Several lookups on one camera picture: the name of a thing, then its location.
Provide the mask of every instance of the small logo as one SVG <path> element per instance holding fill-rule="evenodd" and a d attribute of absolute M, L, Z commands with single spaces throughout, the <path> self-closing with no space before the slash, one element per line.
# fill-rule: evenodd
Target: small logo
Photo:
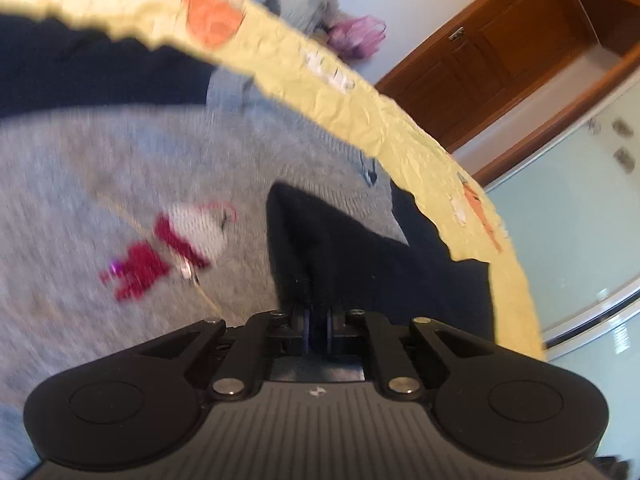
<path fill-rule="evenodd" d="M 322 397 L 326 393 L 326 390 L 322 386 L 316 386 L 309 390 L 309 395 L 313 395 L 316 399 Z"/>

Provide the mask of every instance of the gray fabric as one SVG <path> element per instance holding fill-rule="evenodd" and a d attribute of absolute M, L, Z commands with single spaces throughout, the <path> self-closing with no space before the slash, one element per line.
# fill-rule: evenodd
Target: gray fabric
<path fill-rule="evenodd" d="M 200 274 L 229 325 L 277 307 L 265 200 L 281 179 L 379 234 L 404 240 L 390 184 L 373 161 L 248 78 L 217 70 L 209 107 L 121 107 L 33 114 L 0 123 L 0 479 L 34 463 L 19 414 L 51 374 L 210 317 L 174 272 L 141 301 L 117 303 L 98 278 L 175 203 L 225 200 L 238 211 L 226 248 Z"/>
<path fill-rule="evenodd" d="M 280 17 L 291 27 L 310 36 L 321 23 L 333 24 L 338 0 L 278 0 Z"/>

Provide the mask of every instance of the wooden door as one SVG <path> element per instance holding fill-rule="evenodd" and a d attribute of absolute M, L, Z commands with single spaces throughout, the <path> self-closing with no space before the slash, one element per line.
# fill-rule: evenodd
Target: wooden door
<path fill-rule="evenodd" d="M 595 41 L 577 0 L 476 0 L 378 90 L 452 152 Z"/>
<path fill-rule="evenodd" d="M 640 0 L 580 0 L 602 46 L 624 56 L 640 43 Z"/>

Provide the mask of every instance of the ribbed black surface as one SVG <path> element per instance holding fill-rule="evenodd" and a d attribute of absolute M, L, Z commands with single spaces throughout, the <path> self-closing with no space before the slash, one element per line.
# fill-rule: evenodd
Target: ribbed black surface
<path fill-rule="evenodd" d="M 219 404 L 183 448 L 129 471 L 91 473 L 46 463 L 33 480 L 604 480 L 581 463 L 523 472 L 485 464 L 452 446 L 412 402 L 370 383 L 265 383 L 244 402 Z"/>

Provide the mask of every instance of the metal screw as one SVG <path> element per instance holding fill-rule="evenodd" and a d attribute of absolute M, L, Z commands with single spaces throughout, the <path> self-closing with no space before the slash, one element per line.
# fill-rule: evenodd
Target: metal screw
<path fill-rule="evenodd" d="M 244 390 L 244 383 L 240 379 L 226 377 L 213 383 L 213 390 L 220 395 L 237 395 Z"/>
<path fill-rule="evenodd" d="M 412 394 L 420 389 L 420 383 L 411 377 L 396 377 L 389 381 L 389 389 L 397 394 Z"/>

